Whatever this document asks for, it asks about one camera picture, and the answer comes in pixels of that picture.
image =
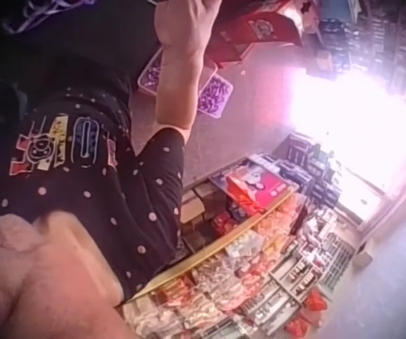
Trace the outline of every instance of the graphic print on shirt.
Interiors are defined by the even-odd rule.
[[[110,138],[110,133],[107,134],[107,164],[117,170],[117,143]]]
[[[71,162],[79,162],[82,167],[90,167],[96,163],[99,133],[97,121],[87,117],[77,118],[73,128]]]
[[[55,117],[49,132],[44,132],[45,122],[46,117],[42,119],[39,129],[36,129],[34,121],[28,135],[19,135],[16,149],[22,151],[23,155],[21,159],[12,159],[9,172],[11,176],[32,173],[35,168],[48,171],[52,163],[54,167],[64,164],[68,117]]]

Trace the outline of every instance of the wall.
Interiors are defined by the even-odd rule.
[[[320,339],[406,339],[406,221],[353,282]]]

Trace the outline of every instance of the polka dot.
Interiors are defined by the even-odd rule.
[[[154,212],[149,213],[149,220],[151,220],[151,221],[157,220],[157,216]]]

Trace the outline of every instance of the yellow shelf edge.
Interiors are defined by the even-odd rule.
[[[157,288],[165,285],[169,281],[178,278],[179,276],[185,274],[193,267],[197,266],[199,263],[202,263],[207,258],[210,258],[214,254],[218,253],[222,249],[224,249],[228,244],[233,242],[235,239],[240,237],[243,233],[247,230],[250,230],[254,225],[260,222],[263,218],[265,218],[269,213],[275,210],[279,205],[284,203],[293,193],[295,193],[296,189],[294,187],[289,187],[285,192],[281,194],[281,196],[277,197],[267,208],[267,212],[264,214],[256,214],[253,215],[248,220],[245,220],[242,224],[238,227],[234,228],[230,233],[224,235],[223,237],[215,240],[212,244],[209,244],[204,249],[196,252],[193,256],[188,257],[187,259],[181,261],[177,265],[169,268],[165,272],[162,272],[156,275],[146,286],[143,288],[139,293],[134,295],[130,301],[135,299],[144,297],[148,295],[152,291],[156,290]]]

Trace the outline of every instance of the blurry hand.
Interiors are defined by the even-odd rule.
[[[222,0],[168,0],[155,9],[155,30],[164,51],[179,60],[201,57]]]

